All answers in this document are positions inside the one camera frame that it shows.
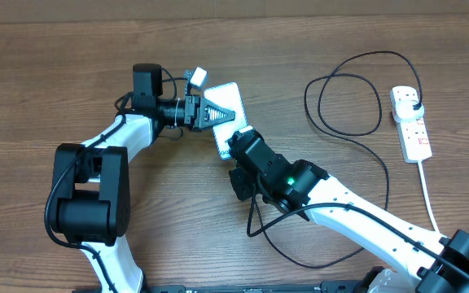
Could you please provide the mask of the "Samsung Galaxy smartphone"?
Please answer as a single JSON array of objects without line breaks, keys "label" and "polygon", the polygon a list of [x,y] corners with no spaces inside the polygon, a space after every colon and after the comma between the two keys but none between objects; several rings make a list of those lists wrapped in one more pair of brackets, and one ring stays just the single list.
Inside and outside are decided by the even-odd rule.
[{"label": "Samsung Galaxy smartphone", "polygon": [[220,108],[211,110],[210,116],[214,120],[224,120],[219,125],[213,126],[213,135],[220,158],[230,160],[230,146],[227,141],[235,132],[244,133],[252,130],[252,126],[248,124],[239,87],[234,82],[218,85],[206,89],[204,97]]}]

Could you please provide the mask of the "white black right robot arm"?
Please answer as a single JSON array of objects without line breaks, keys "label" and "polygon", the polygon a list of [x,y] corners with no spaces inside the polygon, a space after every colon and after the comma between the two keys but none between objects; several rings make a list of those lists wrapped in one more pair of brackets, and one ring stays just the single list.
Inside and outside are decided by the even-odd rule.
[{"label": "white black right robot arm", "polygon": [[238,92],[205,95],[208,118],[221,158],[233,159],[230,171],[239,200],[256,195],[286,219],[300,215],[324,225],[370,251],[390,267],[377,273],[369,292],[469,292],[469,234],[452,238],[412,225],[353,193],[325,169],[306,160],[289,163],[247,123]]}]

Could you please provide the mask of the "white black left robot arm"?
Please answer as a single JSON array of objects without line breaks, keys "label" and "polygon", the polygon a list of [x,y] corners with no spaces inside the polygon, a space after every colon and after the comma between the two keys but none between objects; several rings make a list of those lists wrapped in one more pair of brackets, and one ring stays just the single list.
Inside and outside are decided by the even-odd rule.
[{"label": "white black left robot arm", "polygon": [[90,140],[64,143],[55,151],[45,230],[55,244],[83,252],[100,292],[148,290],[125,236],[131,212],[129,162],[165,128],[205,128],[199,96],[162,97],[166,72],[156,63],[135,64],[134,88],[116,100],[114,122]]}]

